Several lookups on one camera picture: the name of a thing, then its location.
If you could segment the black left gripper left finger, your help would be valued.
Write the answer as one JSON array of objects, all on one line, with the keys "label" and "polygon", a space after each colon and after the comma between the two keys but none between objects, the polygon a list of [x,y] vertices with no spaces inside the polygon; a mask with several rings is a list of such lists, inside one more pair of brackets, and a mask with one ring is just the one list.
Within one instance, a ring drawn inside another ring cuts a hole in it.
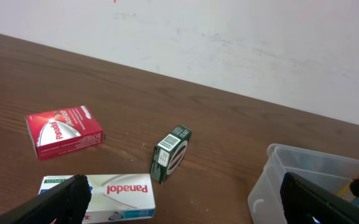
[{"label": "black left gripper left finger", "polygon": [[85,175],[74,175],[0,215],[0,224],[81,224],[91,200]]}]

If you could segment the white Panadol box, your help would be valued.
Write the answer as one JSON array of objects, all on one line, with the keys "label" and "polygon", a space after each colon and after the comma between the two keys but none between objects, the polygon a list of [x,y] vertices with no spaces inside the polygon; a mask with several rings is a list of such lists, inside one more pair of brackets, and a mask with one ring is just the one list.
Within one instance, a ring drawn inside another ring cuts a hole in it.
[{"label": "white Panadol box", "polygon": [[155,200],[149,174],[87,175],[91,200],[83,223],[152,218]]}]

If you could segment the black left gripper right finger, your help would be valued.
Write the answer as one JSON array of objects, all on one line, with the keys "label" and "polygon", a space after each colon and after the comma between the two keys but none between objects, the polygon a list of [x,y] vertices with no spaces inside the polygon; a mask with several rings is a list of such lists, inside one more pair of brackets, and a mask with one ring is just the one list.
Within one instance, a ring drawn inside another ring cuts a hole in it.
[{"label": "black left gripper right finger", "polygon": [[296,173],[284,175],[280,195],[288,224],[359,224],[359,207]]}]

